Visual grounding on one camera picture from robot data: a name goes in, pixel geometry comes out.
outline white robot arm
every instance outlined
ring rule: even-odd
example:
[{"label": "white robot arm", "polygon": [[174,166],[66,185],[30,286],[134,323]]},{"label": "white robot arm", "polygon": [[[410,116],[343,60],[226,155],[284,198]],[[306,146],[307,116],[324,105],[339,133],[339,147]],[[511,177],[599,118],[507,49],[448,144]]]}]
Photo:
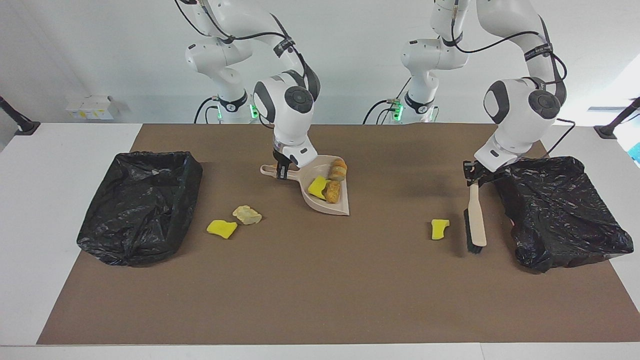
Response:
[{"label": "white robot arm", "polygon": [[[413,76],[405,101],[417,113],[428,110],[437,90],[437,81],[425,81],[430,71],[461,67],[467,53],[477,52],[462,51],[458,45],[469,2],[436,0],[431,23],[440,38],[405,46],[403,63]],[[484,98],[484,108],[498,130],[475,157],[495,172],[517,161],[547,132],[566,99],[566,88],[546,25],[529,0],[477,0],[477,12],[483,29],[520,46],[529,69],[529,77],[495,82]]]},{"label": "white robot arm", "polygon": [[239,74],[227,68],[252,55],[250,47],[240,40],[254,38],[273,48],[289,70],[259,81],[253,91],[253,101],[260,119],[273,124],[279,178],[286,178],[291,163],[299,167],[308,165],[317,157],[307,132],[320,93],[320,82],[280,21],[254,0],[220,0],[216,6],[211,6],[208,0],[181,1],[196,5],[193,7],[196,25],[214,39],[209,45],[190,46],[187,61],[219,84],[223,119],[234,118],[233,114],[248,102]]}]

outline sponge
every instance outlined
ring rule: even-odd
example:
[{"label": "sponge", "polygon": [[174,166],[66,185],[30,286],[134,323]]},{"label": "sponge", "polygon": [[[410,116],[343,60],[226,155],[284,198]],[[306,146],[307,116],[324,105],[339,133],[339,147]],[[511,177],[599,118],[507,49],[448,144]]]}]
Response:
[{"label": "sponge", "polygon": [[323,191],[324,188],[326,188],[326,185],[329,183],[329,180],[325,179],[322,176],[318,176],[313,183],[311,183],[311,185],[309,185],[309,188],[307,189],[307,191],[309,192],[309,194],[315,196],[315,197],[319,197],[320,199],[326,200],[326,198],[324,197]]},{"label": "sponge", "polygon": [[451,223],[448,220],[433,219],[431,221],[431,239],[441,240],[444,239],[444,229],[446,229]]},{"label": "sponge", "polygon": [[237,222],[226,222],[224,220],[213,220],[207,227],[207,232],[213,235],[222,236],[229,239],[238,227]]}]

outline bread piece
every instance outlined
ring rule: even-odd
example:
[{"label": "bread piece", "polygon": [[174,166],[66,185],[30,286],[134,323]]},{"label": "bread piece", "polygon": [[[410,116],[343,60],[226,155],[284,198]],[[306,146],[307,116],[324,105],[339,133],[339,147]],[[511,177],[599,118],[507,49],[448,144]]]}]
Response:
[{"label": "bread piece", "polygon": [[247,205],[239,206],[233,215],[244,225],[258,224],[262,220],[262,215]]},{"label": "bread piece", "polygon": [[326,185],[326,189],[325,189],[326,194],[324,195],[324,197],[326,197],[326,201],[329,204],[337,204],[338,201],[340,201],[341,188],[342,186],[338,181],[330,181]]},{"label": "bread piece", "polygon": [[347,170],[347,169],[348,169],[347,164],[344,162],[344,160],[340,160],[340,159],[335,160],[335,161],[331,164],[331,167],[343,167],[343,168],[344,168],[344,170]]},{"label": "bread piece", "polygon": [[329,180],[343,181],[347,177],[347,165],[343,160],[335,160],[329,171]]}]

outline black stand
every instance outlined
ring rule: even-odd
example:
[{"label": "black stand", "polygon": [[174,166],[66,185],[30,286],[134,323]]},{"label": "black stand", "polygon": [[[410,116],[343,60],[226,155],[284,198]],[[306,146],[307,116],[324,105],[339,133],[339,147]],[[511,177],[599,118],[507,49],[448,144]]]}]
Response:
[{"label": "black stand", "polygon": [[594,129],[596,130],[596,133],[598,133],[598,135],[600,135],[600,137],[603,139],[608,139],[608,140],[617,139],[616,135],[613,135],[613,131],[616,129],[618,125],[622,124],[622,122],[626,118],[628,118],[629,116],[631,116],[631,114],[636,112],[638,108],[640,108],[640,97],[635,99],[631,105],[629,105],[626,109],[624,109],[620,113],[620,115],[618,115],[615,118],[615,120],[611,122],[611,124],[606,126],[595,126]]},{"label": "black stand", "polygon": [[280,154],[277,151],[273,151],[273,157],[274,159],[278,160],[278,180],[286,180],[287,179],[287,173],[289,172],[289,165],[291,165],[292,161],[289,160],[286,156],[284,156],[283,154]]},{"label": "black stand", "polygon": [[8,102],[4,100],[3,97],[0,96],[0,108],[4,110],[7,115],[18,124],[18,131],[15,132],[16,135],[32,135],[40,126],[40,123],[37,121],[31,121],[29,118],[19,113],[16,109],[14,109]]}]

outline brown mat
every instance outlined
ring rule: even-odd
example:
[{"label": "brown mat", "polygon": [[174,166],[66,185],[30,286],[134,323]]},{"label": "brown mat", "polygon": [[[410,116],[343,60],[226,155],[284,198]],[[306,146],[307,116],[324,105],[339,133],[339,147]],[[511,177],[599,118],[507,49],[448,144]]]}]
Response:
[{"label": "brown mat", "polygon": [[[347,218],[259,174],[274,162],[261,126],[145,125],[133,150],[206,163],[184,244],[149,268],[80,254],[38,344],[640,341],[640,314],[609,262],[545,275],[517,265],[491,185],[489,246],[467,254],[461,164],[494,129],[314,126],[318,151],[349,165]],[[205,233],[243,204],[264,221],[232,240]],[[442,241],[430,240],[433,218],[451,219]]]}]

